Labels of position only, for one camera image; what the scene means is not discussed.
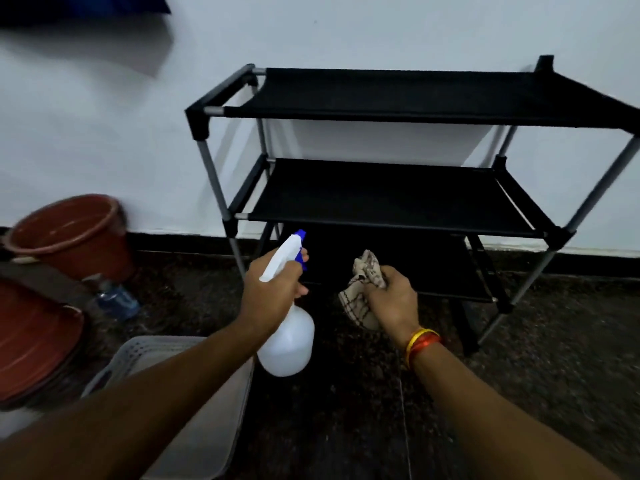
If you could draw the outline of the person's right hand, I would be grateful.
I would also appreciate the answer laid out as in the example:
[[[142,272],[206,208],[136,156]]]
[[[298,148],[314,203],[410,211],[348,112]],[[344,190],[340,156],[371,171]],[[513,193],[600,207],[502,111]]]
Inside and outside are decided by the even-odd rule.
[[[411,336],[421,328],[418,296],[409,279],[401,274],[401,293],[396,298],[368,302],[394,345],[404,351]]]

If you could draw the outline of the person's left hand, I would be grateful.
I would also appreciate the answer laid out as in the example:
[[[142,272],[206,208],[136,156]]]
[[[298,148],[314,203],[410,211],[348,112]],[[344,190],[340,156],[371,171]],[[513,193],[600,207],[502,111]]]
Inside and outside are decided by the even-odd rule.
[[[252,261],[244,277],[239,319],[265,337],[278,329],[294,301],[308,294],[308,288],[299,282],[302,266],[296,261],[288,261],[272,280],[260,281],[278,251],[276,248]]]

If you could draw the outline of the beige patterned cloth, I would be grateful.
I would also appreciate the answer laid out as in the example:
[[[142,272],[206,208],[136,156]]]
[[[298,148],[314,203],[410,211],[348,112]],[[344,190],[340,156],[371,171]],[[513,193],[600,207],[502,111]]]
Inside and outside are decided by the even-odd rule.
[[[353,277],[347,288],[339,293],[339,300],[344,313],[355,325],[364,330],[380,331],[380,322],[365,297],[368,283],[380,289],[387,287],[377,257],[371,250],[364,250],[362,256],[354,260]]]

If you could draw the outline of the white spray bottle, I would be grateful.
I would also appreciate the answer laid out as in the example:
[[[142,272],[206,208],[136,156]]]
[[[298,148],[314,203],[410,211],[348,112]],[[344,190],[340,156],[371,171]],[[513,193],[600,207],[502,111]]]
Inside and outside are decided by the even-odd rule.
[[[306,231],[292,233],[277,249],[263,274],[261,282],[277,276],[287,262],[298,262],[306,270],[301,249]],[[309,313],[292,303],[278,329],[258,350],[261,366],[272,376],[284,378],[302,371],[308,364],[314,343],[315,324]]]

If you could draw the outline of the person's left forearm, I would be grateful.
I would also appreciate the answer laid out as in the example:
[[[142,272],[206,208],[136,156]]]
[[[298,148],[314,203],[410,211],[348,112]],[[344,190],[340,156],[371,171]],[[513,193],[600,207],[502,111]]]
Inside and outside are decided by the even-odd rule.
[[[0,480],[139,480],[276,330],[241,315],[196,346],[0,442]]]

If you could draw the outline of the person's right forearm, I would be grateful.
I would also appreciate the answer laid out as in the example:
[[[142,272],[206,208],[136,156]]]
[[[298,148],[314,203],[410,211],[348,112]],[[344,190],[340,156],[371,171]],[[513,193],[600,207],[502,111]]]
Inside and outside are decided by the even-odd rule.
[[[482,480],[620,480],[613,471],[480,380],[441,343],[412,370]]]

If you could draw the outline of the red and yellow wrist thread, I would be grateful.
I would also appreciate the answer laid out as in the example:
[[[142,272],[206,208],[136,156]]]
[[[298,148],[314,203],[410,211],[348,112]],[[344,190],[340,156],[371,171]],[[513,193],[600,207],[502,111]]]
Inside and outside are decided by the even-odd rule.
[[[411,370],[416,355],[424,348],[442,342],[441,335],[432,329],[420,328],[409,339],[404,350],[406,367]]]

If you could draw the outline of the black three-tier shelf rack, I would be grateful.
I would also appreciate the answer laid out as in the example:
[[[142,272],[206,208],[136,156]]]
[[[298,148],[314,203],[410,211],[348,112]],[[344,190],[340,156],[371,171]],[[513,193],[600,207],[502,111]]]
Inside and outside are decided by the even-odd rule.
[[[240,221],[272,233],[307,231],[314,254],[303,282],[336,290],[349,263],[370,249],[447,299],[466,356],[476,353],[640,151],[640,108],[557,73],[553,55],[532,72],[257,68],[247,64],[185,110],[245,274]],[[211,118],[257,122],[260,155],[227,202],[207,144]],[[276,159],[264,120],[452,123],[508,126],[484,168]],[[569,222],[557,226],[510,174],[506,151],[519,127],[606,128],[630,140]]]

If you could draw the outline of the grey plastic basket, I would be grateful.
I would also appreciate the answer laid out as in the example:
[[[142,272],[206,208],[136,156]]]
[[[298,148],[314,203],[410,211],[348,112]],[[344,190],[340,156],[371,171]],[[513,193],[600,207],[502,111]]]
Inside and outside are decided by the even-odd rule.
[[[204,337],[139,336],[126,341],[81,397],[180,354]],[[228,470],[252,383],[254,358],[220,387],[165,448],[141,480],[213,480]]]

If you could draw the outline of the clear plastic water bottle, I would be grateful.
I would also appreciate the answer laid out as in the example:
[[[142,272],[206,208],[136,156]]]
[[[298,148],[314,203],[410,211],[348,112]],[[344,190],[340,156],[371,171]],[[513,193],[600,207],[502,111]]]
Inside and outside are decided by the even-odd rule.
[[[104,314],[124,322],[140,313],[139,302],[123,285],[100,273],[87,276],[81,282],[94,294],[95,302]]]

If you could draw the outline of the brown plastic bucket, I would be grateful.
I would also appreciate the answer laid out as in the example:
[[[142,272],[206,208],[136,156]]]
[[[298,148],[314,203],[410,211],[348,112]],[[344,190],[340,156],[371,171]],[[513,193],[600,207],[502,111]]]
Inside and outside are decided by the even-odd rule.
[[[7,250],[36,258],[81,281],[101,274],[122,283],[135,273],[124,211],[105,194],[83,194],[46,205],[17,222],[3,238]]]

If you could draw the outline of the brown plastic basin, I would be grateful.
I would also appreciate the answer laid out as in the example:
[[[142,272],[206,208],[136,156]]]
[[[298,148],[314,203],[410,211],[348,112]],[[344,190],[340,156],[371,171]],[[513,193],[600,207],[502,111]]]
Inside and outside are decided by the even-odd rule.
[[[0,278],[0,410],[29,399],[79,350],[84,312]]]

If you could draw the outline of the dark blue hanging object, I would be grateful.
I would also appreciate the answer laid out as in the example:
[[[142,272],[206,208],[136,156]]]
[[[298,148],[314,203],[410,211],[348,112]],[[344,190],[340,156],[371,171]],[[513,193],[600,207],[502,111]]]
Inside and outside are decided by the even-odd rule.
[[[170,15],[166,0],[0,0],[0,28],[60,20],[128,15]]]

